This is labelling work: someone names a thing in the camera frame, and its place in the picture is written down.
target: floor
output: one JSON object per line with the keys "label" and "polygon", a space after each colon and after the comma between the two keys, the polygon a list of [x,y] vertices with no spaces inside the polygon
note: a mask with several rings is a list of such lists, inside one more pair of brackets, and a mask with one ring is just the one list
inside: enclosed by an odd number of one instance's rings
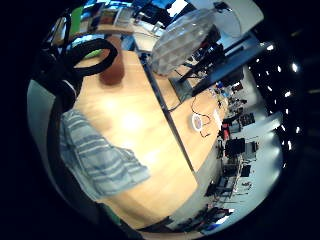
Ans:
{"label": "floor", "polygon": [[220,160],[217,159],[217,149],[215,147],[211,149],[206,161],[199,169],[198,172],[194,173],[198,182],[198,188],[189,200],[182,205],[174,214],[170,216],[174,222],[167,225],[170,229],[175,227],[188,218],[194,217],[206,204],[212,202],[213,196],[204,197],[210,181],[217,181],[220,175],[221,164]]}

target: wall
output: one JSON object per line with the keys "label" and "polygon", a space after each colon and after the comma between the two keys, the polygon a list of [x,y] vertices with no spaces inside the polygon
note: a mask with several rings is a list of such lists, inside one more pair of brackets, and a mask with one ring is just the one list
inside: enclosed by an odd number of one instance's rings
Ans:
{"label": "wall", "polygon": [[[257,152],[257,161],[251,163],[251,173],[247,178],[240,178],[237,185],[237,193],[248,193],[247,195],[234,195],[224,208],[235,209],[232,215],[219,227],[204,234],[221,231],[238,222],[251,211],[253,211],[269,194],[276,184],[283,165],[282,150],[278,136],[274,132],[258,139],[260,149]],[[244,182],[252,182],[252,188],[242,186]]]}
{"label": "wall", "polygon": [[[246,104],[245,112],[253,112],[255,120],[262,121],[268,116],[264,100],[247,67],[244,67],[244,75],[245,77],[241,81],[244,89],[238,92],[236,97],[247,99],[248,103]],[[248,194],[234,195],[230,199],[227,199],[226,201],[230,203],[225,203],[223,207],[235,209],[234,212],[219,227],[209,232],[204,231],[204,234],[221,231],[244,218],[268,196],[276,184],[283,166],[282,148],[278,136],[274,131],[271,131],[251,141],[259,142],[259,150],[256,154],[257,160],[250,163],[250,176],[240,178],[237,184],[237,193]],[[252,188],[250,190],[247,190],[247,187],[241,185],[248,181],[252,182]]]}

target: desk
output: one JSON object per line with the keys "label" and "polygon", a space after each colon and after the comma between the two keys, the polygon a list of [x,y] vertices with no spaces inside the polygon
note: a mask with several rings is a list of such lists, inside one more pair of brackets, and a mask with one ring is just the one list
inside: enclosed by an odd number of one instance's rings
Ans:
{"label": "desk", "polygon": [[[187,69],[187,67],[181,66],[178,68],[178,71],[181,74],[184,74]],[[168,109],[173,108],[179,103],[179,99],[177,98],[175,91],[168,80],[168,77],[157,74],[154,74],[154,76]],[[172,73],[169,77],[178,77],[178,75]],[[203,128],[204,134],[210,133],[210,136],[205,138],[201,137],[200,133],[196,132],[190,126],[190,117],[193,113],[191,110],[193,98],[186,100],[177,109],[171,112],[171,117],[178,130],[194,171],[198,171],[206,160],[216,141],[218,132],[221,128],[221,122],[227,111],[227,101],[224,101],[225,99],[223,99],[221,101],[222,107],[219,109],[217,100],[217,95],[213,96],[209,90],[206,90],[197,95],[193,105],[195,111],[201,114],[206,114],[211,118],[211,123]],[[214,111],[216,111],[215,116],[218,115],[220,121],[213,115]]]}
{"label": "desk", "polygon": [[[96,58],[82,61],[93,65]],[[197,182],[164,117],[134,52],[123,51],[122,83],[106,86],[99,75],[86,77],[75,104],[111,143],[130,148],[151,177],[136,187],[101,199],[132,228],[163,220],[180,208]]]}

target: chair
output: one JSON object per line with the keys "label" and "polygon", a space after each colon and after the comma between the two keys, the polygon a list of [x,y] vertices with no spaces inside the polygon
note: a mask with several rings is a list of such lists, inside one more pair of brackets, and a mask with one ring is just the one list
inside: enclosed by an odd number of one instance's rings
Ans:
{"label": "chair", "polygon": [[245,152],[245,139],[230,139],[226,142],[225,154],[234,157],[237,154]]}

